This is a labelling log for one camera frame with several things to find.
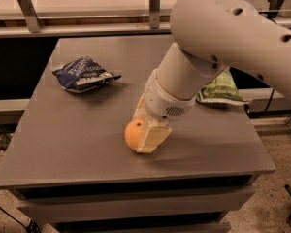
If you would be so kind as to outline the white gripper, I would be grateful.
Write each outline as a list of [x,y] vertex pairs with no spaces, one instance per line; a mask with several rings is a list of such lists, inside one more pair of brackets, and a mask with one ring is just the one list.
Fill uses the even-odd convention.
[[142,135],[137,146],[138,153],[153,153],[171,134],[168,120],[181,119],[195,104],[196,87],[189,83],[178,84],[175,91],[164,88],[154,69],[145,83],[133,119],[145,119]]

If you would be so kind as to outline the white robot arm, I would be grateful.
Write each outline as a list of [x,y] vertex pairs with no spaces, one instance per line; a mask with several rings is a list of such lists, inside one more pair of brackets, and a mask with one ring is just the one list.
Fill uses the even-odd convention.
[[133,121],[132,150],[151,153],[171,134],[169,123],[195,104],[196,94],[234,67],[291,101],[291,30],[259,15],[244,0],[177,0],[170,15],[174,42],[149,76]]

